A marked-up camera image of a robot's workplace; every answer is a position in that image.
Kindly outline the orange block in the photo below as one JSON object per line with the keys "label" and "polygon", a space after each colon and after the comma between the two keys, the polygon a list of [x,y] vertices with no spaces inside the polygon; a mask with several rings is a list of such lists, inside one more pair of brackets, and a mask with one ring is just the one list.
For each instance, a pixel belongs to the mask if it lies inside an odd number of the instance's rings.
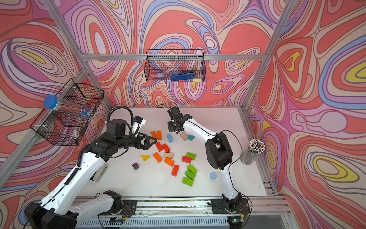
{"label": "orange block", "polygon": [[156,132],[155,132],[155,131],[152,131],[152,132],[151,132],[151,135],[152,135],[152,137],[153,137],[153,138],[157,138],[157,134],[156,134]]}
{"label": "orange block", "polygon": [[174,166],[174,162],[170,158],[165,158],[165,164],[167,164],[170,167]]}
{"label": "orange block", "polygon": [[162,157],[158,153],[154,153],[153,157],[157,161],[157,163],[162,162]]}
{"label": "orange block", "polygon": [[157,139],[158,140],[162,140],[162,132],[161,131],[157,131],[156,134],[157,134]]}

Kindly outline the light blue long block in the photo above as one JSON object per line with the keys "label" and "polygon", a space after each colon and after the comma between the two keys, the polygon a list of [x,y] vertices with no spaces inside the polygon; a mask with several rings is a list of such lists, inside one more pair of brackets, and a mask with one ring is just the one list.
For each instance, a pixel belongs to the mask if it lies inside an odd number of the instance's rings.
{"label": "light blue long block", "polygon": [[171,134],[167,134],[167,138],[168,138],[169,143],[173,143],[173,137]]}

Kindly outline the green block top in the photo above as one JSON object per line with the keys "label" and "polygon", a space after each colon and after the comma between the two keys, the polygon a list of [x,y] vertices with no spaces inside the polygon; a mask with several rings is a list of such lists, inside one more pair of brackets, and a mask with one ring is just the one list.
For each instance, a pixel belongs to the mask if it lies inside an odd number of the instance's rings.
{"label": "green block top", "polygon": [[187,152],[186,157],[190,158],[191,160],[195,160],[196,154]]}

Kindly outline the red block small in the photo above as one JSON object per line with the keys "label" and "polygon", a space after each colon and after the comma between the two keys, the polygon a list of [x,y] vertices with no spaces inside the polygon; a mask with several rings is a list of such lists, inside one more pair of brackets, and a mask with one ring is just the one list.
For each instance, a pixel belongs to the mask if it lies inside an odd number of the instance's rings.
{"label": "red block small", "polygon": [[192,162],[192,159],[190,157],[183,156],[182,157],[182,162],[190,164]]}

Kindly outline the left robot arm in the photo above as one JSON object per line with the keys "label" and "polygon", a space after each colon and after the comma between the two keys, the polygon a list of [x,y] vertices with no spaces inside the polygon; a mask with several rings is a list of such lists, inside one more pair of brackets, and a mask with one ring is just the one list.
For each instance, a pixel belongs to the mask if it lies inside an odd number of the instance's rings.
{"label": "left robot arm", "polygon": [[100,196],[72,207],[77,195],[119,149],[149,150],[157,138],[140,132],[145,120],[135,117],[130,108],[118,106],[107,115],[106,131],[79,152],[76,166],[62,182],[39,203],[31,202],[24,213],[34,229],[75,229],[101,213],[118,215],[124,211],[122,196],[108,190]]}

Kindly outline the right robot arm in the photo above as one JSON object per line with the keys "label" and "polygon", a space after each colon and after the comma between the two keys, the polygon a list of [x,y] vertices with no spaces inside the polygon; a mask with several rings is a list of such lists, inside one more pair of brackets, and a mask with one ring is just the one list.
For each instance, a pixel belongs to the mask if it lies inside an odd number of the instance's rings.
{"label": "right robot arm", "polygon": [[234,212],[242,201],[242,194],[237,190],[231,164],[233,151],[223,132],[215,133],[197,123],[190,115],[173,117],[168,122],[169,132],[188,132],[205,143],[207,161],[217,170],[223,186],[225,210]]}

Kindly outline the red block left pair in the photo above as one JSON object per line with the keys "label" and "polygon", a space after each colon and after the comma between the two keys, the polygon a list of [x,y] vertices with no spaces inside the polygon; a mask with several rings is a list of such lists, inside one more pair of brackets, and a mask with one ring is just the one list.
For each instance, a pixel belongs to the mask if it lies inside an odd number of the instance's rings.
{"label": "red block left pair", "polygon": [[160,144],[160,142],[157,142],[155,145],[156,145],[156,147],[157,147],[157,149],[158,149],[159,152],[163,151],[163,147]]}

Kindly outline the red block pair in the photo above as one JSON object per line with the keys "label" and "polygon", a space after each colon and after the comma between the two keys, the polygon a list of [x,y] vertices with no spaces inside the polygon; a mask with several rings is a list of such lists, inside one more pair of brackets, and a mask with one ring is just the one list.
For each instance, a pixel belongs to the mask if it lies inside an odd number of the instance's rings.
{"label": "red block pair", "polygon": [[166,153],[170,153],[170,151],[171,151],[167,144],[163,144],[163,145],[162,145],[162,148],[163,148],[163,150],[164,150]]}
{"label": "red block pair", "polygon": [[160,142],[157,142],[155,145],[156,145],[156,147],[157,147],[157,149],[158,149],[159,152],[163,151],[163,147],[160,144]]}

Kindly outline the yellow triangle block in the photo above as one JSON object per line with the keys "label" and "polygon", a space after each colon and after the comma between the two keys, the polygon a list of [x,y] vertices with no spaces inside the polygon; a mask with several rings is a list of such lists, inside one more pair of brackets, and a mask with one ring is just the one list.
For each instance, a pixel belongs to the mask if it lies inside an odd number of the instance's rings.
{"label": "yellow triangle block", "polygon": [[144,160],[144,161],[147,161],[150,156],[149,155],[141,155],[141,158]]}

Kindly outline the red block right pair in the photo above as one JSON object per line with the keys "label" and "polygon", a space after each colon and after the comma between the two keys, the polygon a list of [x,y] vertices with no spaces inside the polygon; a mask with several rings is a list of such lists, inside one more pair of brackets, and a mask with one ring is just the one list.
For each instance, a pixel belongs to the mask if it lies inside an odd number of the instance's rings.
{"label": "red block right pair", "polygon": [[164,150],[166,153],[170,153],[170,151],[171,151],[167,144],[163,144],[163,145],[162,145],[162,148],[163,148],[163,150]]}

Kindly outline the teal triangle block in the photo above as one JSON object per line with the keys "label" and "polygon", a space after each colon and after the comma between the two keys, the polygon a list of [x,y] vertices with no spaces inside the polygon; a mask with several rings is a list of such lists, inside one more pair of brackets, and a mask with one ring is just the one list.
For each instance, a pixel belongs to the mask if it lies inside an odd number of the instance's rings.
{"label": "teal triangle block", "polygon": [[189,136],[188,136],[188,139],[189,139],[190,141],[192,141],[194,138],[195,138],[195,137],[194,137],[193,135],[189,135]]}

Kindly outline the purple cube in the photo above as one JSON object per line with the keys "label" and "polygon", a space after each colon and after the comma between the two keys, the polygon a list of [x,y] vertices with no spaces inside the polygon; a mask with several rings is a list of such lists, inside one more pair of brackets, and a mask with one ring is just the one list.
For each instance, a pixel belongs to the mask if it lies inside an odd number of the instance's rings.
{"label": "purple cube", "polygon": [[137,170],[140,166],[138,165],[138,163],[134,163],[134,164],[132,165],[132,167],[133,167],[135,170]]}

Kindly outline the red block front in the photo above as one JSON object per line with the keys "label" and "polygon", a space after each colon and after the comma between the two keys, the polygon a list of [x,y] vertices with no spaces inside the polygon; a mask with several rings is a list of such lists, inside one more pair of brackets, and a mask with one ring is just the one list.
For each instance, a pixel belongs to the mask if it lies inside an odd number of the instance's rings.
{"label": "red block front", "polygon": [[177,174],[178,174],[178,171],[179,171],[179,166],[178,165],[174,165],[171,175],[174,176],[174,177],[176,177]]}

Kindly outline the green block upper row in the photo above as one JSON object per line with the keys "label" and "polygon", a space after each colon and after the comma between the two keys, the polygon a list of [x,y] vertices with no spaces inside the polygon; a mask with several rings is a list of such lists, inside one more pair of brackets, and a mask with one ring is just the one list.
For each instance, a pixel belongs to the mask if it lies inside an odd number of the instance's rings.
{"label": "green block upper row", "polygon": [[192,166],[191,164],[187,167],[187,169],[190,172],[192,172],[193,174],[196,174],[197,173],[197,169],[194,166]]}

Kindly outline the green block row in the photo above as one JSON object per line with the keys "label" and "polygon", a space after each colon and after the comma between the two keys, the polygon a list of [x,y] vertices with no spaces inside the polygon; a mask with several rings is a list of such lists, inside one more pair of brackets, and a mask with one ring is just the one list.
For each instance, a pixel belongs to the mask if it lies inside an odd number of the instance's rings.
{"label": "green block row", "polygon": [[196,175],[195,175],[193,172],[189,171],[189,170],[187,170],[187,171],[185,172],[185,176],[186,176],[186,177],[188,177],[188,178],[189,178],[189,179],[191,179],[191,180],[194,180],[194,179],[195,179],[195,177],[196,177]]}
{"label": "green block row", "polygon": [[193,174],[196,174],[197,173],[197,169],[194,166],[192,166],[191,164],[187,167],[187,169],[190,172],[192,172]]}
{"label": "green block row", "polygon": [[193,186],[193,180],[188,177],[184,177],[182,183],[190,187]]}

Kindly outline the blue tool in basket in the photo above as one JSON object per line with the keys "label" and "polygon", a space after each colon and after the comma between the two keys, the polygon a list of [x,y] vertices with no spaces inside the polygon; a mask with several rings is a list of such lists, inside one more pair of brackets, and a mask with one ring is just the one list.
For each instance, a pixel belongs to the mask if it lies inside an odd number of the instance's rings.
{"label": "blue tool in basket", "polygon": [[174,73],[171,75],[171,81],[185,81],[192,80],[196,76],[193,71],[183,71],[179,73]]}

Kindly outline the green block middle row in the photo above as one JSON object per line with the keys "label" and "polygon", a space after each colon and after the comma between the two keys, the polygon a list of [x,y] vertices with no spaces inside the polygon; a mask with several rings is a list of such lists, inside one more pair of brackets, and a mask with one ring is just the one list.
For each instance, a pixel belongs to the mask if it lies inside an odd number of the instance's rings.
{"label": "green block middle row", "polygon": [[194,179],[195,179],[195,177],[196,177],[196,175],[195,175],[193,172],[189,171],[189,170],[187,170],[187,171],[185,172],[185,176],[186,176],[186,177],[188,177],[188,178],[189,178],[189,179],[191,179],[191,180],[194,180]]}

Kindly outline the green block lower row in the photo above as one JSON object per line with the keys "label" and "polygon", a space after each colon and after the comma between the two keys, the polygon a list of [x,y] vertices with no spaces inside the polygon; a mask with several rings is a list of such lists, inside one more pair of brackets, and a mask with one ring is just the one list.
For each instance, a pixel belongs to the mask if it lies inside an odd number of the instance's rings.
{"label": "green block lower row", "polygon": [[190,187],[193,186],[193,180],[188,177],[184,177],[182,183]]}

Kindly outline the grey stapler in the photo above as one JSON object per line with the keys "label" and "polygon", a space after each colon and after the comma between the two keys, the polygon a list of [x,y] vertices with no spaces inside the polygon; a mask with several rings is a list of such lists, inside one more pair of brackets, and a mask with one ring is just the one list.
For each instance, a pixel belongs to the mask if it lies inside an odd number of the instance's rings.
{"label": "grey stapler", "polygon": [[99,182],[106,171],[108,170],[109,166],[107,164],[104,164],[102,167],[100,167],[90,178],[91,181]]}

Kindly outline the light blue cube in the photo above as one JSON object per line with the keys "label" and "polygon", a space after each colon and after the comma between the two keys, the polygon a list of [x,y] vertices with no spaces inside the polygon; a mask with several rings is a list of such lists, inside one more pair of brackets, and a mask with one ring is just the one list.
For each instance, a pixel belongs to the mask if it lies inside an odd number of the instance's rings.
{"label": "light blue cube", "polygon": [[211,172],[210,173],[210,179],[211,180],[214,180],[214,179],[216,179],[217,178],[217,174],[215,173],[215,172]]}

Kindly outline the marker in left basket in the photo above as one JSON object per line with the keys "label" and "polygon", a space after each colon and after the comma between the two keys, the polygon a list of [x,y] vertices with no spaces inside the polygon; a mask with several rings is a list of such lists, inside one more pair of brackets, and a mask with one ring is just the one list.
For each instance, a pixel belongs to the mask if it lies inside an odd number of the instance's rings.
{"label": "marker in left basket", "polygon": [[74,144],[77,146],[79,143],[78,136],[77,136],[77,130],[74,130]]}

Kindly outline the cup of pencils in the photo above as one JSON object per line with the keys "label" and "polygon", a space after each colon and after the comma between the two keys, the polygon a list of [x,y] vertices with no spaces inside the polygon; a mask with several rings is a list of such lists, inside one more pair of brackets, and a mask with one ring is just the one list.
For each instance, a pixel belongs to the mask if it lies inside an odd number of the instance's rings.
{"label": "cup of pencils", "polygon": [[240,161],[245,165],[251,165],[256,158],[262,154],[266,149],[265,143],[259,139],[251,139],[247,148],[240,157]]}

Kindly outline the clear bottle blue cap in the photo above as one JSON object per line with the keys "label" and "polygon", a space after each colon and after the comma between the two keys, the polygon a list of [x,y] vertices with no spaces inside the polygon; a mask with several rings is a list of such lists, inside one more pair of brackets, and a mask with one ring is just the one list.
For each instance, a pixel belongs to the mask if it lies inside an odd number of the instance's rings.
{"label": "clear bottle blue cap", "polygon": [[91,110],[89,108],[66,99],[58,98],[55,95],[48,95],[45,97],[43,106],[48,110],[67,113],[84,119],[89,119],[91,117]]}

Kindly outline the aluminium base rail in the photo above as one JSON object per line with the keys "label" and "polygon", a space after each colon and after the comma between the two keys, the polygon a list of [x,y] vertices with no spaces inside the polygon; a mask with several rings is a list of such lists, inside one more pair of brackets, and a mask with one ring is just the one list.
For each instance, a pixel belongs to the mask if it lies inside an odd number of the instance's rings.
{"label": "aluminium base rail", "polygon": [[297,229],[287,201],[275,196],[243,198],[233,212],[218,197],[136,198],[132,216],[101,215],[80,229]]}

